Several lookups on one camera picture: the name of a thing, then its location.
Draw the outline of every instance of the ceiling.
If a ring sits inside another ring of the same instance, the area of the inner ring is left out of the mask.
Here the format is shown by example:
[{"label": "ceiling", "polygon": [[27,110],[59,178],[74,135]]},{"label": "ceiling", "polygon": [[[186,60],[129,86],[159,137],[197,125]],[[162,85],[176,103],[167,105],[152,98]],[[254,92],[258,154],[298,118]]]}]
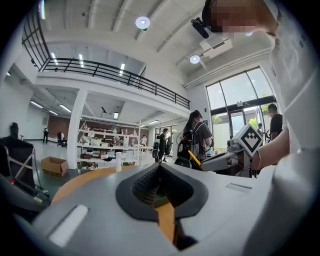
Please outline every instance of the ceiling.
[{"label": "ceiling", "polygon": [[[74,102],[78,90],[68,87],[47,86],[33,88],[32,101],[44,107],[43,111],[56,112],[60,117],[70,118],[71,113],[62,109],[59,104],[63,104],[69,110],[73,110]],[[91,117],[102,117],[105,119],[114,119],[114,113],[118,112],[118,120],[130,123],[141,123],[146,126],[152,121],[159,121],[159,123],[169,122],[179,119],[173,113],[164,113],[151,106],[146,107],[144,104],[139,104],[132,101],[123,101],[108,94],[88,93],[86,102],[84,104],[82,115]]]},{"label": "ceiling", "polygon": [[[41,27],[56,56],[84,53],[86,60],[97,60],[119,67],[125,56],[128,67],[139,73],[143,64],[165,67],[184,83],[192,71],[203,69],[191,64],[193,54],[201,55],[203,40],[190,21],[201,17],[205,0],[47,0],[46,20]],[[140,16],[150,19],[147,31],[136,27]],[[265,33],[231,36],[233,49],[243,44],[270,44]],[[205,65],[215,57],[202,58]]]}]

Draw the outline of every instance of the security camera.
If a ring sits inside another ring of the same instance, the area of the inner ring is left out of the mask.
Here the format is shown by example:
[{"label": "security camera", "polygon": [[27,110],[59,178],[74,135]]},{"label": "security camera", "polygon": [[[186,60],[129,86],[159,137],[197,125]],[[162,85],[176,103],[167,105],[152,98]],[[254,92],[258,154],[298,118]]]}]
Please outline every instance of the security camera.
[{"label": "security camera", "polygon": [[207,33],[207,31],[205,30],[205,24],[203,23],[203,21],[198,17],[196,19],[192,19],[191,20],[191,25],[196,29],[196,31],[199,32],[199,34],[207,39],[209,37],[209,34]]}]

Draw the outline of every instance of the round ceiling light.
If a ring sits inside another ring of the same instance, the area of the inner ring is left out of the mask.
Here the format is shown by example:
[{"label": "round ceiling light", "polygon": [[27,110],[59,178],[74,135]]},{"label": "round ceiling light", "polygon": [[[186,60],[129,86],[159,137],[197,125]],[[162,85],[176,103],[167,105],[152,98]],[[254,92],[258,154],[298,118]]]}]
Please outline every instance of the round ceiling light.
[{"label": "round ceiling light", "polygon": [[150,26],[150,20],[147,17],[139,17],[135,20],[135,25],[142,30]]},{"label": "round ceiling light", "polygon": [[200,57],[199,57],[198,55],[192,55],[192,56],[190,57],[190,62],[191,62],[192,64],[197,64],[197,63],[200,62]]}]

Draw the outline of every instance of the yellow cable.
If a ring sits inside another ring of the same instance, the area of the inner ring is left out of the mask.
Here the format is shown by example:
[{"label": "yellow cable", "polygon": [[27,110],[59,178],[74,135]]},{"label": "yellow cable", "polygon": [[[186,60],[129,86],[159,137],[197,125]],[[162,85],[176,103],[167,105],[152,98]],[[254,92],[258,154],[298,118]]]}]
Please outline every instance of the yellow cable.
[{"label": "yellow cable", "polygon": [[190,150],[188,150],[190,156],[193,158],[194,161],[196,161],[196,163],[201,167],[201,163],[198,161],[198,159],[195,157],[194,154],[192,154],[192,152]]}]

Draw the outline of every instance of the gray floor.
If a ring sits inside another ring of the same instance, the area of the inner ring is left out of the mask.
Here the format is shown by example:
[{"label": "gray floor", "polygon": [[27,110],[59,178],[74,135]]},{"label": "gray floor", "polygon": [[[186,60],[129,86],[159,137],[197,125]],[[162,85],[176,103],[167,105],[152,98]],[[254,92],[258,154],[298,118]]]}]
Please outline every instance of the gray floor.
[{"label": "gray floor", "polygon": [[[47,144],[42,143],[42,141],[39,141],[39,140],[33,140],[33,141],[31,140],[28,142],[34,145],[36,167],[38,170],[40,184],[45,190],[48,190],[48,194],[50,195],[51,200],[54,197],[54,195],[57,193],[57,191],[65,183],[67,183],[68,181],[70,181],[76,176],[91,172],[91,170],[86,170],[86,169],[69,169],[68,172],[62,177],[46,174],[43,172],[41,168],[41,160],[46,157],[67,159],[67,149],[61,146],[57,146],[57,144],[53,142],[48,142]],[[145,157],[145,161],[143,161],[142,164],[149,164],[149,163],[152,163],[153,161],[154,159],[148,156],[148,157]],[[172,162],[172,157],[168,157],[167,161],[169,163]],[[36,172],[33,173],[33,179],[34,179],[34,182],[37,185],[39,185]]]}]

